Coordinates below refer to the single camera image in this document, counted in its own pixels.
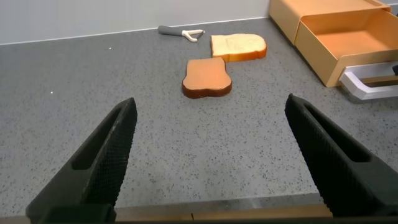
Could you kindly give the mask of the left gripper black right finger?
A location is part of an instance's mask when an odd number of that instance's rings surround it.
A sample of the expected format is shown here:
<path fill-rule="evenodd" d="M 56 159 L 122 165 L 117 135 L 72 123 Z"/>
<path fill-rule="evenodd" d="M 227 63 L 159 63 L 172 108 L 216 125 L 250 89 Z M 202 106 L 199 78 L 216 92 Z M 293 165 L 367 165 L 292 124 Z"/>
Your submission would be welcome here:
<path fill-rule="evenodd" d="M 285 115 L 324 203 L 336 217 L 397 215 L 397 172 L 307 100 Z"/>

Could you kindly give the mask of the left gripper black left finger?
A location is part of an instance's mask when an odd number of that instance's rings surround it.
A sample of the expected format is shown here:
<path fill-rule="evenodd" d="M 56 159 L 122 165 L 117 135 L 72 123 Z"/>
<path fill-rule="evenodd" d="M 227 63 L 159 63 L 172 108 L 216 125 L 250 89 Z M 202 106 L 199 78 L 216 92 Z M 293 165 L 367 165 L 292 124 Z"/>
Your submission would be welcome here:
<path fill-rule="evenodd" d="M 137 123 L 118 103 L 25 210 L 31 223 L 112 223 Z"/>

